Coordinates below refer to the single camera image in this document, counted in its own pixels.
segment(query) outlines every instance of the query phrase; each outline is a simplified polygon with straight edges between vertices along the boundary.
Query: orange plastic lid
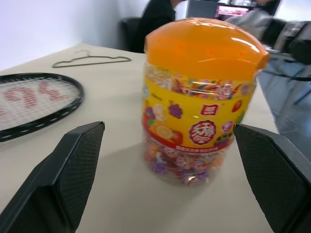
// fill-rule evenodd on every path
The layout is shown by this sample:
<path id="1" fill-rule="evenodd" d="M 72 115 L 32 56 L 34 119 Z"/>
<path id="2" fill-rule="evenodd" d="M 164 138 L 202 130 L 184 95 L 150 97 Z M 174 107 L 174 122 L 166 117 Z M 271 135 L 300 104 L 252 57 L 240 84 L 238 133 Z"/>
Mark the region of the orange plastic lid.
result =
<path id="1" fill-rule="evenodd" d="M 230 23 L 187 18 L 146 37 L 147 61 L 193 79 L 251 80 L 269 60 L 265 47 Z"/>

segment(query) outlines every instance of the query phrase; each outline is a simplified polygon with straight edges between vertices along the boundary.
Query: white table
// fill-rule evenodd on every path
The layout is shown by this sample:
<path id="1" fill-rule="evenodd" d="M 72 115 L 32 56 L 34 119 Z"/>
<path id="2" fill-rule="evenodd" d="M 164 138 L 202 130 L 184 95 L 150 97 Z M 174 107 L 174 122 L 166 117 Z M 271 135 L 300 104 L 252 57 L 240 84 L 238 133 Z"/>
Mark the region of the white table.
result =
<path id="1" fill-rule="evenodd" d="M 55 62 L 81 56 L 74 53 L 80 49 L 91 51 L 91 55 L 127 56 L 133 61 L 51 68 Z M 236 142 L 210 186 L 172 186 L 146 168 L 140 123 L 144 61 L 143 54 L 80 44 L 1 73 L 68 75 L 84 86 L 86 98 L 76 112 L 60 122 L 1 144 L 0 211 L 63 134 L 103 120 L 106 130 L 96 177 L 77 233 L 272 233 L 247 182 Z M 259 86 L 243 122 L 276 132 Z"/>

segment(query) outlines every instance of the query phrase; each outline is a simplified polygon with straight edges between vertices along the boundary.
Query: metal coat hanger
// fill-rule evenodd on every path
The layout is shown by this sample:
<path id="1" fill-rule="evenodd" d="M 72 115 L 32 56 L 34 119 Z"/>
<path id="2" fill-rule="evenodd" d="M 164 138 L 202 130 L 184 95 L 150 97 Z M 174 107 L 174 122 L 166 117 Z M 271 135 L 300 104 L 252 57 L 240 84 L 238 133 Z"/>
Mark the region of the metal coat hanger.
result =
<path id="1" fill-rule="evenodd" d="M 81 66 L 90 66 L 90 65 L 99 65 L 99 64 L 109 64 L 109 63 L 119 63 L 119 62 L 130 62 L 132 59 L 128 57 L 108 57 L 108 56 L 91 56 L 90 51 L 88 50 L 80 50 L 77 52 L 86 52 L 85 57 L 78 57 L 71 59 L 70 61 L 62 61 L 62 62 L 56 62 L 52 65 L 52 68 L 64 68 L 64 67 L 81 67 Z M 59 66 L 59 64 L 64 64 L 64 63 L 71 63 L 73 61 L 81 60 L 81 59 L 86 59 L 86 58 L 109 58 L 109 59 L 124 59 L 122 61 L 111 61 L 111 62 L 96 62 L 96 63 L 87 63 L 87 64 L 76 64 L 76 65 L 65 65 L 65 66 Z"/>

